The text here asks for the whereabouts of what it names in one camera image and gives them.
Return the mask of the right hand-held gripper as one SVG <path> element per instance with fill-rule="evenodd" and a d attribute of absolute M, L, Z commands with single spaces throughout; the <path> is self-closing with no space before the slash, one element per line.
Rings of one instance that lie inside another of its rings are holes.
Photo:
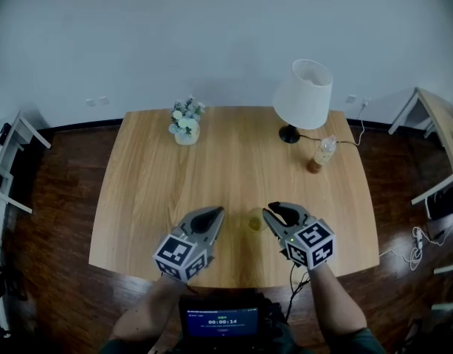
<path fill-rule="evenodd" d="M 267 226 L 279 244 L 286 245 L 287 258 L 308 270 L 326 263 L 336 252 L 334 232 L 322 219 L 306 223 L 310 217 L 303 206 L 288 202 L 272 202 L 263 209 Z M 288 231 L 294 232 L 287 237 Z"/>

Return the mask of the chest-worn black tablet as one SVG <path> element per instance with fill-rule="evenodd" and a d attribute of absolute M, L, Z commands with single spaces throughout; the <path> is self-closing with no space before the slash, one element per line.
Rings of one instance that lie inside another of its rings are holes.
<path fill-rule="evenodd" d="M 257 345 L 264 336 L 264 298 L 186 296 L 179 300 L 184 339 L 191 344 L 220 347 Z"/>

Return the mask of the white pot with flowers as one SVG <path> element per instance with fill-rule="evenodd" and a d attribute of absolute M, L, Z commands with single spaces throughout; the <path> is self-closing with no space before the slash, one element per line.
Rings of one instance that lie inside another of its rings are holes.
<path fill-rule="evenodd" d="M 174 135 L 179 145 L 193 145 L 200 134 L 199 121 L 205 112 L 205 105 L 193 96 L 186 100 L 177 100 L 170 110 L 171 123 L 169 132 Z"/>

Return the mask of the white shade table lamp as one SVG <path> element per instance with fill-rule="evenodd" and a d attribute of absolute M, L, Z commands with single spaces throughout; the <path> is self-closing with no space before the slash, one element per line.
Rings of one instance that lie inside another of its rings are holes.
<path fill-rule="evenodd" d="M 294 144 L 300 140 L 299 130 L 315 130 L 328 118 L 333 88 L 333 75 L 321 63 L 299 59 L 277 88 L 273 108 L 284 121 L 279 130 L 283 142 Z"/>

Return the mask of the clear plastic bottle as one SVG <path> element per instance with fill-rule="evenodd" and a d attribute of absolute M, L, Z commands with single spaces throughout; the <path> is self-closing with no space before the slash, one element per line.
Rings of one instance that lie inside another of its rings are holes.
<path fill-rule="evenodd" d="M 314 156 L 312 157 L 313 163 L 317 167 L 324 166 L 336 151 L 337 140 L 334 135 L 326 137 L 321 140 Z"/>

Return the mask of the wooden table white legs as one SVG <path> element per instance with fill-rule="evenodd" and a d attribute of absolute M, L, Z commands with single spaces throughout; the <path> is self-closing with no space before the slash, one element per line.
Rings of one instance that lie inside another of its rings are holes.
<path fill-rule="evenodd" d="M 393 135 L 403 125 L 405 119 L 418 102 L 425 108 L 430 118 L 430 123 L 426 127 L 425 137 L 428 137 L 432 132 L 438 135 L 449 159 L 452 173 L 439 184 L 413 198 L 411 205 L 419 204 L 429 196 L 453 185 L 453 105 L 450 102 L 423 88 L 415 88 L 407 104 L 394 119 L 388 134 Z"/>
<path fill-rule="evenodd" d="M 211 288 L 266 288 L 298 280 L 300 270 L 268 230 L 247 226 L 247 213 L 275 201 L 305 207 L 336 235 L 328 264 L 336 276 L 379 264 L 378 235 L 366 175 L 345 115 L 331 111 L 321 128 L 293 145 L 272 108 L 208 108 L 194 145 L 178 145 L 166 110 L 129 112 L 117 134 L 94 219 L 89 263 L 155 280 L 153 253 L 188 213 L 221 206 L 226 217 L 214 259 L 192 279 Z M 336 151 L 317 174 L 306 165 L 322 139 Z"/>

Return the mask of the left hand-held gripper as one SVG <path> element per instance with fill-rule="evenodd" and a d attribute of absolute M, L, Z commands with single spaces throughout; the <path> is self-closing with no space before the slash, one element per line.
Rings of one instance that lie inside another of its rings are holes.
<path fill-rule="evenodd" d="M 213 260 L 213 247 L 225 218 L 222 206 L 187 213 L 153 254 L 158 269 L 180 282 L 189 282 Z"/>

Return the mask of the person's left forearm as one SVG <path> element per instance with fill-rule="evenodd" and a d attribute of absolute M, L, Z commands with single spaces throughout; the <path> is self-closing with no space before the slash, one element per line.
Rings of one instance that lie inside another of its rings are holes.
<path fill-rule="evenodd" d="M 157 339 L 166 327 L 181 296 L 189 294 L 186 284 L 161 276 L 146 294 L 117 320 L 110 339 L 141 342 Z"/>

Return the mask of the person's right forearm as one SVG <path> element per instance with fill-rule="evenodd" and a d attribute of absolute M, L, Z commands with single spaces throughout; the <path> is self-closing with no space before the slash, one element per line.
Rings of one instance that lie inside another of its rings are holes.
<path fill-rule="evenodd" d="M 331 342 L 367 328 L 362 309 L 355 303 L 327 264 L 309 271 L 319 328 Z"/>

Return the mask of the person's grey shirt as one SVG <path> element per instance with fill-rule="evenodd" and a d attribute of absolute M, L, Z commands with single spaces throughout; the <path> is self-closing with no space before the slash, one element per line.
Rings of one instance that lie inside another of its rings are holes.
<path fill-rule="evenodd" d="M 275 337 L 266 351 L 251 354 L 314 354 L 310 349 L 299 346 L 286 326 L 273 329 L 273 334 Z M 187 350 L 185 344 L 184 340 L 180 340 L 165 354 L 200 354 L 200 352 Z M 114 339 L 108 341 L 99 354 L 148 354 L 153 345 L 154 340 L 130 343 Z M 331 354 L 386 354 L 381 343 L 368 328 L 332 340 L 329 348 Z"/>

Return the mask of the black office chair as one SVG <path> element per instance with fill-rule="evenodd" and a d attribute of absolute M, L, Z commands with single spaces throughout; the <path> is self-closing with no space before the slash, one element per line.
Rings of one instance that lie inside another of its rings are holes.
<path fill-rule="evenodd" d="M 14 266 L 13 261 L 0 265 L 0 298 L 5 294 L 20 301 L 27 301 L 23 273 Z"/>

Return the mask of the white desk with drawer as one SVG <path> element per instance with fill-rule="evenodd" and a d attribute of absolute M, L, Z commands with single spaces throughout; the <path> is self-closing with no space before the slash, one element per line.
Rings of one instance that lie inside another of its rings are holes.
<path fill-rule="evenodd" d="M 11 204 L 20 210 L 32 213 L 32 209 L 9 196 L 13 182 L 10 170 L 19 151 L 24 151 L 24 145 L 28 145 L 36 138 L 44 147 L 50 149 L 51 144 L 35 129 L 21 111 L 7 118 L 0 119 L 0 130 L 4 123 L 9 123 L 12 128 L 3 146 L 0 146 L 0 201 Z"/>

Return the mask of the textured clear glass cup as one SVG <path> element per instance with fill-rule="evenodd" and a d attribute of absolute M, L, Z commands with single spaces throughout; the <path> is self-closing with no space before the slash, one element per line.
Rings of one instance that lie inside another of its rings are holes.
<path fill-rule="evenodd" d="M 256 232 L 261 232 L 268 228 L 263 218 L 263 208 L 255 207 L 247 213 L 247 226 Z"/>

